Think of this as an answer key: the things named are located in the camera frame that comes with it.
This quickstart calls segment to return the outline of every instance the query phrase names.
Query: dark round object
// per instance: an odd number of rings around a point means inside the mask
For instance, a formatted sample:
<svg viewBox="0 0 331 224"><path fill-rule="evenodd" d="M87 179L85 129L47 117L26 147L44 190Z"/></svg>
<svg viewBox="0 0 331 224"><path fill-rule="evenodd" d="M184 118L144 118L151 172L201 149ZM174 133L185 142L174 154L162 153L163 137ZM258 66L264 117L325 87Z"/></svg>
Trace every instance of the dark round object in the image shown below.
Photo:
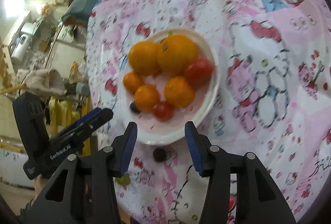
<svg viewBox="0 0 331 224"><path fill-rule="evenodd" d="M153 157L156 162L164 162L167 159L167 153L162 148L156 148L153 151Z"/></svg>
<svg viewBox="0 0 331 224"><path fill-rule="evenodd" d="M132 113L137 114L137 115L139 115L141 113L141 111L136 107L136 104L134 102L132 102L130 104L130 110Z"/></svg>

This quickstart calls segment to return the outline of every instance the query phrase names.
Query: pink tablecloth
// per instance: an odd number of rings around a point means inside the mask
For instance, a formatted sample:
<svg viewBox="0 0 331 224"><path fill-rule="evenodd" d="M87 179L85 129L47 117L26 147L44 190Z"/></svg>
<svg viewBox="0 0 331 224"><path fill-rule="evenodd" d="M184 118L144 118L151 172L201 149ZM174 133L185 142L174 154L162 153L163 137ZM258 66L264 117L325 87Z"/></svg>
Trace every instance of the pink tablecloth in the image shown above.
<svg viewBox="0 0 331 224"><path fill-rule="evenodd" d="M130 47L165 28L195 29L221 68L199 131L228 152L255 152L299 220L331 166L330 15L324 0L100 0L88 25L89 81L94 107L115 115L99 146L124 131L116 92ZM153 150L136 144L131 183L115 186L120 206L141 223L198 223L207 179L192 168L185 141L168 146L161 164ZM235 180L231 193L235 200Z"/></svg>

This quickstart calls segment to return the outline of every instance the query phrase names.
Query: cabinet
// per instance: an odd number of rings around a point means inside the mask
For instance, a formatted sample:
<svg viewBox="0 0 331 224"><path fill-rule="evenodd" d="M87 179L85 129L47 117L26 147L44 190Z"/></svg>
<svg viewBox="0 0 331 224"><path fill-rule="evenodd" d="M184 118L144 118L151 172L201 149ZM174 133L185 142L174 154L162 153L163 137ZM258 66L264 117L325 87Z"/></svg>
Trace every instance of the cabinet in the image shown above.
<svg viewBox="0 0 331 224"><path fill-rule="evenodd" d="M55 41L50 51L50 59L46 68L56 69L62 78L69 78L70 68L73 62L80 65L83 61L85 51L74 46L67 45L61 41Z"/></svg>

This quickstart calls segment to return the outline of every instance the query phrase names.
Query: red cherry tomato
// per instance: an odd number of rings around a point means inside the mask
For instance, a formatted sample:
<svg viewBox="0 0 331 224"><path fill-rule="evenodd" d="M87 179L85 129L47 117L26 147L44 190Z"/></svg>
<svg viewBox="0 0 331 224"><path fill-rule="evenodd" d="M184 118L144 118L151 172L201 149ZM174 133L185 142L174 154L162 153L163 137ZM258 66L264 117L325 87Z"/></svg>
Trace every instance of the red cherry tomato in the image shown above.
<svg viewBox="0 0 331 224"><path fill-rule="evenodd" d="M159 121L167 121L173 117L173 107L167 102L159 102L153 107L152 113Z"/></svg>
<svg viewBox="0 0 331 224"><path fill-rule="evenodd" d="M210 80L213 70L214 66L209 60L199 58L186 68L184 77L191 86L198 87Z"/></svg>

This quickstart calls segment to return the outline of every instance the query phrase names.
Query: tangerine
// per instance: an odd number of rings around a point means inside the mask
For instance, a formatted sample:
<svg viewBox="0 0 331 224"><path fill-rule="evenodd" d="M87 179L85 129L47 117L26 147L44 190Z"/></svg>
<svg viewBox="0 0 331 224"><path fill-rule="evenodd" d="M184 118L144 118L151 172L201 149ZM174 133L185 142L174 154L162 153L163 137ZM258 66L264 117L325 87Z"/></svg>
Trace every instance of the tangerine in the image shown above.
<svg viewBox="0 0 331 224"><path fill-rule="evenodd" d="M126 89L134 95L139 87L144 84L141 75L136 72L129 72L123 77L123 84Z"/></svg>
<svg viewBox="0 0 331 224"><path fill-rule="evenodd" d="M171 35L158 47L158 64L162 71L171 76L183 74L197 57L197 45L184 35Z"/></svg>
<svg viewBox="0 0 331 224"><path fill-rule="evenodd" d="M129 51L128 60L132 69L143 76L150 76L158 73L157 53L160 45L150 41L136 43Z"/></svg>
<svg viewBox="0 0 331 224"><path fill-rule="evenodd" d="M171 78L164 87L165 99L176 108L188 107L194 100L195 91L184 77Z"/></svg>
<svg viewBox="0 0 331 224"><path fill-rule="evenodd" d="M134 103L142 112L151 112L153 107L160 102L160 94L155 86L142 85L134 94Z"/></svg>

